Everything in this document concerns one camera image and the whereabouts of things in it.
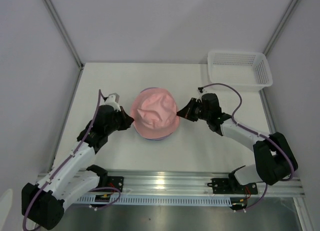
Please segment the purple bucket hat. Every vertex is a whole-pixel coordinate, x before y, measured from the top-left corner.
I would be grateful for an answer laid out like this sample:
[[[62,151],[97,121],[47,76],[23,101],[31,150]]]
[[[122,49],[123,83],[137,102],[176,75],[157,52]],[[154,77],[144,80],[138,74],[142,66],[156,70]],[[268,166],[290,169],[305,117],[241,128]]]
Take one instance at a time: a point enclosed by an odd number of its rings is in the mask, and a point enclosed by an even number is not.
[[[145,88],[143,89],[139,94],[147,91],[147,90],[152,90],[152,89],[158,89],[158,87],[148,87],[148,88]],[[162,140],[165,140],[167,139],[172,133],[166,135],[166,136],[162,136],[162,137],[159,137],[159,138],[145,138],[146,140],[149,140],[149,141],[162,141]]]

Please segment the pink bucket hat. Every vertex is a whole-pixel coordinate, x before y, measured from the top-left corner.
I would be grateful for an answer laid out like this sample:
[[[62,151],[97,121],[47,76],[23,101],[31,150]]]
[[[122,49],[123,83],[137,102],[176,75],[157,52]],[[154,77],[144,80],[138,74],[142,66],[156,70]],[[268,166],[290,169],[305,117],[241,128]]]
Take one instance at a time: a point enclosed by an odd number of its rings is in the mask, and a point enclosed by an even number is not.
[[[140,93],[130,108],[136,132],[147,139],[156,139],[175,132],[180,124],[177,112],[175,99],[164,88]]]

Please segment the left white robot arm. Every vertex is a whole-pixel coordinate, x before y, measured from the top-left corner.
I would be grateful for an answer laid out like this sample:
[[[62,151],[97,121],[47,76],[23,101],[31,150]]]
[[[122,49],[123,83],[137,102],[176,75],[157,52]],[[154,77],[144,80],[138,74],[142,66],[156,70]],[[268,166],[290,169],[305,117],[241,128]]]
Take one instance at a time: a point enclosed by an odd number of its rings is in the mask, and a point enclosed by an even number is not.
[[[108,171],[91,165],[77,180],[73,177],[88,164],[108,142],[115,131],[130,128],[134,119],[122,106],[101,105],[92,120],[80,132],[69,156],[36,184],[27,183],[21,191],[22,228],[27,230],[27,220],[51,230],[62,219],[65,211],[84,194],[92,191],[121,190],[110,185]]]

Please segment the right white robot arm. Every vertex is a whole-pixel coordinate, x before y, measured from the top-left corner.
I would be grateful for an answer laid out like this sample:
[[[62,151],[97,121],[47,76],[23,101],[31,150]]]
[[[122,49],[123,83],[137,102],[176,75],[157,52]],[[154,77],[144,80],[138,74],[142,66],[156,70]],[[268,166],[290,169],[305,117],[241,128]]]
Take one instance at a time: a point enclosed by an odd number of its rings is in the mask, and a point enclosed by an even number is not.
[[[279,181],[289,181],[298,169],[298,163],[282,133],[265,134],[237,123],[232,115],[222,111],[218,96],[214,93],[206,93],[200,99],[191,98],[176,114],[191,122],[203,120],[212,132],[230,138],[253,152],[254,164],[229,173],[227,185],[233,193],[241,192],[251,183],[272,186]]]

